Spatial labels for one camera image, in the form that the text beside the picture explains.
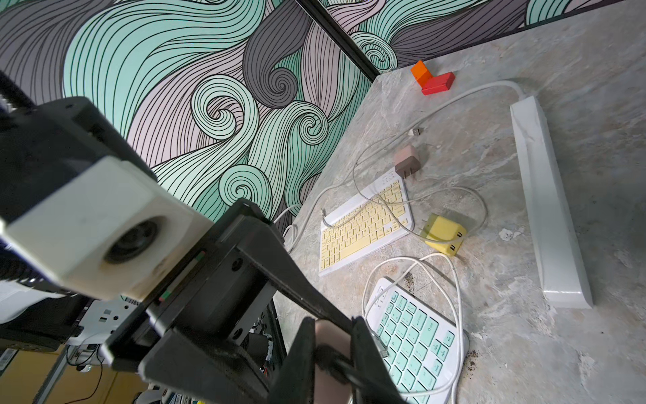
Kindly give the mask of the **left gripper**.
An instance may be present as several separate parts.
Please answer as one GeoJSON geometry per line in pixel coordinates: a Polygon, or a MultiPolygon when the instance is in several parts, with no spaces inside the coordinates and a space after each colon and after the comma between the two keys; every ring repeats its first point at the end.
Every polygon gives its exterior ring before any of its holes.
{"type": "Polygon", "coordinates": [[[238,200],[107,340],[113,370],[208,403],[264,403],[269,383],[242,340],[280,292],[350,333],[260,209],[238,200]]]}

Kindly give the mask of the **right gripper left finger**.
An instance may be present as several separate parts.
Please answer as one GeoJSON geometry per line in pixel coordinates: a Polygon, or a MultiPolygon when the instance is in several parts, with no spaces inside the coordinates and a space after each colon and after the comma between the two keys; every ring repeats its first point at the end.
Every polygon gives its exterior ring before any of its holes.
{"type": "Polygon", "coordinates": [[[315,320],[306,317],[284,361],[268,403],[313,403],[315,391],[315,320]]]}

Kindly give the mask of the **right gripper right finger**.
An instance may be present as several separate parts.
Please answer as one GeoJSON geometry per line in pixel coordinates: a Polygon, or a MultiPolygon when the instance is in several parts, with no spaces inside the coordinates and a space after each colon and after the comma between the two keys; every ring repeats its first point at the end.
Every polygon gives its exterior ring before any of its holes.
{"type": "Polygon", "coordinates": [[[405,403],[361,316],[353,318],[351,359],[354,368],[351,377],[354,403],[405,403]]]}

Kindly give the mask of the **pink charger with black cable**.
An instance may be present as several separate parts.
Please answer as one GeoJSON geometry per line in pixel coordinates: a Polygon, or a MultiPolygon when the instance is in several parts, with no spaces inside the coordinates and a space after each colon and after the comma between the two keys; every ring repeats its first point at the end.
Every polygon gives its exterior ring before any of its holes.
{"type": "Polygon", "coordinates": [[[315,322],[314,403],[348,403],[352,397],[350,383],[339,365],[351,359],[351,337],[327,320],[315,322]]]}

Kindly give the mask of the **green wireless keyboard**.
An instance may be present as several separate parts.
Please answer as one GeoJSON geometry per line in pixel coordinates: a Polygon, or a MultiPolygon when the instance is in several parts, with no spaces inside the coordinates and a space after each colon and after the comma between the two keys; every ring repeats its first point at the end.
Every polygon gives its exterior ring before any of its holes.
{"type": "Polygon", "coordinates": [[[409,403],[455,403],[469,338],[430,306],[384,277],[364,291],[366,321],[386,348],[384,359],[409,403]]]}

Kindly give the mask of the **yellow wireless keyboard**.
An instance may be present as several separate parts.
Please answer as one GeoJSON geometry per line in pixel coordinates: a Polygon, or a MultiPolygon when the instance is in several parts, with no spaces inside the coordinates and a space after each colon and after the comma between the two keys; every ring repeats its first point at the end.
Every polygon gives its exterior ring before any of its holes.
{"type": "Polygon", "coordinates": [[[391,169],[327,215],[320,227],[319,275],[325,276],[415,227],[403,179],[391,169]]]}

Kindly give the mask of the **yellow charger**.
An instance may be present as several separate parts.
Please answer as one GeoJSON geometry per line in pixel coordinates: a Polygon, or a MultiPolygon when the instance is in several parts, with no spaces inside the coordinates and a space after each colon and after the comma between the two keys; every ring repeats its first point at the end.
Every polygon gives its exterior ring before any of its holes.
{"type": "Polygon", "coordinates": [[[428,246],[452,257],[459,251],[467,234],[459,223],[440,215],[431,215],[422,228],[421,236],[426,239],[428,246]]]}

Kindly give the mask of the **pink charger with white cable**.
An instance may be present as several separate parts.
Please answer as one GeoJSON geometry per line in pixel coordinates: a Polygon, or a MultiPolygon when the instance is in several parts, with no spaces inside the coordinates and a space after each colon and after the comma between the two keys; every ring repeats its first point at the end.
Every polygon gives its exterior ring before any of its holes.
{"type": "Polygon", "coordinates": [[[417,149],[406,146],[400,149],[394,156],[395,172],[403,179],[407,179],[422,168],[422,161],[419,158],[417,149]]]}

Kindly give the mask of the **white power strip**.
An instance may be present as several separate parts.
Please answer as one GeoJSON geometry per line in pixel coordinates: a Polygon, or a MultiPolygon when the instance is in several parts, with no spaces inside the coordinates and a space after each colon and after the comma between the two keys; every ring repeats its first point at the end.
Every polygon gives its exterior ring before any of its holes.
{"type": "Polygon", "coordinates": [[[510,111],[543,296],[556,308],[591,309],[590,283],[546,116],[534,96],[510,111]]]}

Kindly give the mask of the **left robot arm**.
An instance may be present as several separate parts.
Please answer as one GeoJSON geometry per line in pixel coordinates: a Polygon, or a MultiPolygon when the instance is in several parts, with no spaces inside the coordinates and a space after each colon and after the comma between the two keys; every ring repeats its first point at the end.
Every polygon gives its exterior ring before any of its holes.
{"type": "Polygon", "coordinates": [[[212,403],[356,397],[353,323],[256,204],[213,222],[160,187],[88,99],[36,105],[7,77],[1,93],[1,237],[70,291],[139,301],[103,344],[115,370],[212,403]],[[276,292],[309,316],[269,379],[242,340],[276,292]]]}

